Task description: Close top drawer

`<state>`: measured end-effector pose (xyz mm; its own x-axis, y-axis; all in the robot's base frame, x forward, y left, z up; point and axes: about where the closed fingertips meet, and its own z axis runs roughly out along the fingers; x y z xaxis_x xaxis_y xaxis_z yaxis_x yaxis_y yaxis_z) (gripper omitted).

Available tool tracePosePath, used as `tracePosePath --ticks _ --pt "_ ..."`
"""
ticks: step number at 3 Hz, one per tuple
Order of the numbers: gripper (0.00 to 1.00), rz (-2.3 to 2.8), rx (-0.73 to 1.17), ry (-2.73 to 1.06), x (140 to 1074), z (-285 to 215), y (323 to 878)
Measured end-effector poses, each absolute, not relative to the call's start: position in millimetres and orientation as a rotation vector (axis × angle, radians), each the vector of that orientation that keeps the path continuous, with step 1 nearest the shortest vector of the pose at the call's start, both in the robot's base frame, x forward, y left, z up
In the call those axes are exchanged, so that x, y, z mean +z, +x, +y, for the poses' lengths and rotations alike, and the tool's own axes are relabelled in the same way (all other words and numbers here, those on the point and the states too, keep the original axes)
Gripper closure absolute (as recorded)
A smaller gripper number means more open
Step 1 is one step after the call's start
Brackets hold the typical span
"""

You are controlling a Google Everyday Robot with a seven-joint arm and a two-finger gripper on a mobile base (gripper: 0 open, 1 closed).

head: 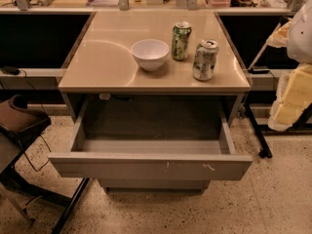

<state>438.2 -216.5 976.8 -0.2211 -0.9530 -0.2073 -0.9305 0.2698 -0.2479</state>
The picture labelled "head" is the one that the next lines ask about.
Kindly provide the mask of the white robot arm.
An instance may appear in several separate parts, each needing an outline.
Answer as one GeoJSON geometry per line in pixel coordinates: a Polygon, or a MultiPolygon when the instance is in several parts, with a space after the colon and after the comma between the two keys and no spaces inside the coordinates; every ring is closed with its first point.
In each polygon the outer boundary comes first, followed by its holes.
{"type": "Polygon", "coordinates": [[[312,63],[312,0],[306,1],[292,18],[287,52],[290,59],[312,63]]]}

